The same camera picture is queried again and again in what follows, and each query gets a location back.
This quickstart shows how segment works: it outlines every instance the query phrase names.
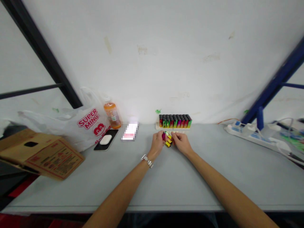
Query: plastic bottle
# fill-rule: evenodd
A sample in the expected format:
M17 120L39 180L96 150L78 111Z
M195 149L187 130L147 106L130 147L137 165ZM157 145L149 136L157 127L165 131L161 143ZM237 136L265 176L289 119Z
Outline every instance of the plastic bottle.
M121 122L119 120L116 105L113 102L111 102L110 97L105 97L104 101L106 102L106 104L104 105L104 110L108 115L108 119L110 121L111 127L113 129L120 128L121 127Z

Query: person's left hand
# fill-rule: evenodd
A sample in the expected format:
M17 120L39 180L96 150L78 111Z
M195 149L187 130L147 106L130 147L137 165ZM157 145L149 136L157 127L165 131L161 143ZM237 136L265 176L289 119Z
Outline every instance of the person's left hand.
M154 162L158 155L161 153L162 147L165 144L165 142L162 140L163 133L164 131L159 131L158 133L153 134L151 149L147 155L148 159L152 162Z

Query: wristwatch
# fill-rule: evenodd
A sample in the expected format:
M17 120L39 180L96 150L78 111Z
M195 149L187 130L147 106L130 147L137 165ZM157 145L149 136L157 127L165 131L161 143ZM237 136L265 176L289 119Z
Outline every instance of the wristwatch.
M153 162L150 161L150 160L148 159L147 155L144 155L144 156L142 157L142 160L147 161L147 163L148 163L148 165L149 165L150 168L153 167Z

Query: smartphone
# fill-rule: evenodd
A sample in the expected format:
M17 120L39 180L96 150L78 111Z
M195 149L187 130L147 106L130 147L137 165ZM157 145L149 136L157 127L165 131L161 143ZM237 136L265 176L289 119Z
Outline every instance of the smartphone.
M112 138L109 141L109 143L106 144L106 145L101 145L100 141L99 141L98 144L95 146L94 150L107 150L110 147L111 143L113 142L113 140L114 140L115 136L117 135L117 133L118 133L118 129L110 129L110 130L108 130L107 133L105 133L105 135L111 135L112 136Z

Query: white power strip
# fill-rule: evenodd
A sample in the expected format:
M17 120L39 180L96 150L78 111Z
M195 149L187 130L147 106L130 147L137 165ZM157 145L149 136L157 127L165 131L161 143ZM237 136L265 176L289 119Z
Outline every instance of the white power strip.
M249 136L242 135L242 128L241 127L234 127L233 125L229 124L227 127L225 127L225 130L232 135L238 136L240 138L246 139L248 141L251 141L253 143L259 144L261 146L267 147L271 150L280 152L278 147L281 149L282 152L285 154L290 154L291 150L286 142L282 140L278 140L275 138L269 138L265 139L261 137L258 133L254 132Z

